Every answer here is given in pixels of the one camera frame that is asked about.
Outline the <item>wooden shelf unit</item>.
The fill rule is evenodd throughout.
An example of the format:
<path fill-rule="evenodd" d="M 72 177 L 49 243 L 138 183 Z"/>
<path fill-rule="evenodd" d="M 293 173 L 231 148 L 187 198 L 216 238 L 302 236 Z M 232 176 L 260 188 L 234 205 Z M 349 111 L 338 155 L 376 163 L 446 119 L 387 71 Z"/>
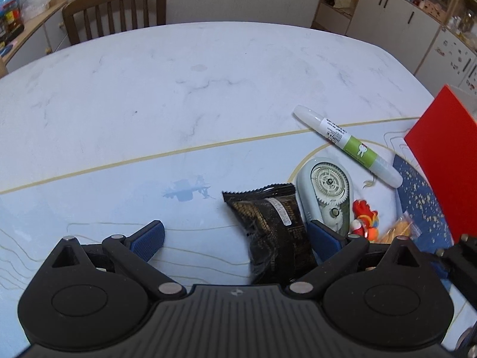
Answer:
<path fill-rule="evenodd" d="M 454 0 L 318 0 L 311 27 L 383 46 L 414 21 L 431 34 Z"/>

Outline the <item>blue gold-speckled placemat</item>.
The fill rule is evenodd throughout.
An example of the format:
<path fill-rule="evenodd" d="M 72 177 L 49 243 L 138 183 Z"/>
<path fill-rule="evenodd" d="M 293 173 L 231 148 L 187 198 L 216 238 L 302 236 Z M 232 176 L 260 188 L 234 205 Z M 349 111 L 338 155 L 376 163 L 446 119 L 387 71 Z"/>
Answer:
<path fill-rule="evenodd" d="M 429 253 L 451 247 L 450 228 L 427 180 L 399 155 L 394 156 L 393 167 L 403 178 L 397 189 L 398 211 L 411 219 L 411 238 L 416 246 Z"/>

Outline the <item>red and white cardboard box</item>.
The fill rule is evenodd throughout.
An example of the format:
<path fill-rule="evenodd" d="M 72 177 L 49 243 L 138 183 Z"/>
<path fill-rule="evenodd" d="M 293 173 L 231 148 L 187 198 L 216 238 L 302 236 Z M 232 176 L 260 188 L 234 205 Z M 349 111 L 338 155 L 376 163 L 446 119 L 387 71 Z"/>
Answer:
<path fill-rule="evenodd" d="M 454 241 L 476 236 L 476 120 L 445 85 L 405 135 Z"/>

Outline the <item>grey correction tape dispenser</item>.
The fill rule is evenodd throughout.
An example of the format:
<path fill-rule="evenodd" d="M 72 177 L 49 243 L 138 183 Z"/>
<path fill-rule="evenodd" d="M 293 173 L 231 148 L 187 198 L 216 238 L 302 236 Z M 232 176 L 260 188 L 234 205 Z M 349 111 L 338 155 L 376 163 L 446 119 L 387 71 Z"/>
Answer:
<path fill-rule="evenodd" d="M 307 161 L 296 177 L 306 222 L 322 222 L 345 236 L 352 221 L 353 189 L 348 172 L 330 158 Z"/>

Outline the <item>red orange small toy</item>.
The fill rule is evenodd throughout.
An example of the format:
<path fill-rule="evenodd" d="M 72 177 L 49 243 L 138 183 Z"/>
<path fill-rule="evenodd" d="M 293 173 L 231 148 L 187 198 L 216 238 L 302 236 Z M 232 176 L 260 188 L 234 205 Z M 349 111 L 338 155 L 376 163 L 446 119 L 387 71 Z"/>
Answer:
<path fill-rule="evenodd" d="M 355 200 L 352 203 L 354 220 L 350 223 L 349 233 L 368 239 L 370 242 L 378 238 L 378 212 L 372 210 L 365 200 Z"/>

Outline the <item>orange snack in wrapper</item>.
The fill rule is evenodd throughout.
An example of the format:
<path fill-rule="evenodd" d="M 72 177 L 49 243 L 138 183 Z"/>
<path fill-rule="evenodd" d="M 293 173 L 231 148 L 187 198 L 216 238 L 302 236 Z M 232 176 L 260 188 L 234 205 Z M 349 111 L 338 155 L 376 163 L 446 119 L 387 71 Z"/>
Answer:
<path fill-rule="evenodd" d="M 409 237 L 412 240 L 421 235 L 421 230 L 408 212 L 404 212 L 381 237 L 380 242 L 390 244 L 396 237 Z"/>

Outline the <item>black snack packet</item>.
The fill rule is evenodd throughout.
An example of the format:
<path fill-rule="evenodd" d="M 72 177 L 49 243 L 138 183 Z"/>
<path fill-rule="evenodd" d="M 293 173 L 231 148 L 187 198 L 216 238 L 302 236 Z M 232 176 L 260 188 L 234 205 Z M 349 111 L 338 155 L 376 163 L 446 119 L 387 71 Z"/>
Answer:
<path fill-rule="evenodd" d="M 253 285 L 286 287 L 317 267 L 292 183 L 222 196 L 247 237 Z"/>

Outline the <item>brown wooden chair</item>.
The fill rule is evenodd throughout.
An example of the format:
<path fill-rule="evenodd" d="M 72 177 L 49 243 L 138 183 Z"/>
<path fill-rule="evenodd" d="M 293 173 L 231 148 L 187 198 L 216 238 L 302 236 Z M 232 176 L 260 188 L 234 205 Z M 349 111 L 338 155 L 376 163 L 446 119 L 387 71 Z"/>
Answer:
<path fill-rule="evenodd" d="M 167 0 L 72 0 L 62 8 L 69 43 L 167 22 Z"/>

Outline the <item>white storage cabinet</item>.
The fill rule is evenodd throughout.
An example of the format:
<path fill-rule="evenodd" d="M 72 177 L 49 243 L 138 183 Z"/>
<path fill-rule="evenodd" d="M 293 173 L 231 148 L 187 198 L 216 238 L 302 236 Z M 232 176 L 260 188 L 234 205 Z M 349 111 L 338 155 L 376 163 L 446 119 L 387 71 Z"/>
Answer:
<path fill-rule="evenodd" d="M 476 76 L 476 54 L 406 0 L 359 0 L 346 35 L 394 56 L 433 95 Z"/>

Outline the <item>white green marker pen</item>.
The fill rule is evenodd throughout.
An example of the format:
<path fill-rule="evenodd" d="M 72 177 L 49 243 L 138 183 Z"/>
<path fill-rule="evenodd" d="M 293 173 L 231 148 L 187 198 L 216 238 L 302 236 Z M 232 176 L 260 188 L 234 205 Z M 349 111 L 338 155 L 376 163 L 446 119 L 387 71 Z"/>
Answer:
<path fill-rule="evenodd" d="M 330 121 L 327 117 L 319 115 L 308 107 L 297 105 L 293 115 L 302 123 L 329 140 L 348 156 L 368 169 L 376 177 L 392 188 L 399 188 L 403 183 L 402 175 L 382 156 L 355 138 L 352 134 Z"/>

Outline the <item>blue bag on side table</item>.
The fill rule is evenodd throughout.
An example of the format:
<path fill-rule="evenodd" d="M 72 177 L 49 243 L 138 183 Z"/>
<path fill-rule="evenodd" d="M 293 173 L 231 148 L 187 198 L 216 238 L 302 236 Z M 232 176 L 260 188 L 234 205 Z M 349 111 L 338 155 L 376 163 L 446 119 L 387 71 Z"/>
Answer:
<path fill-rule="evenodd" d="M 1 0 L 1 22 L 5 34 L 23 23 L 19 0 Z"/>

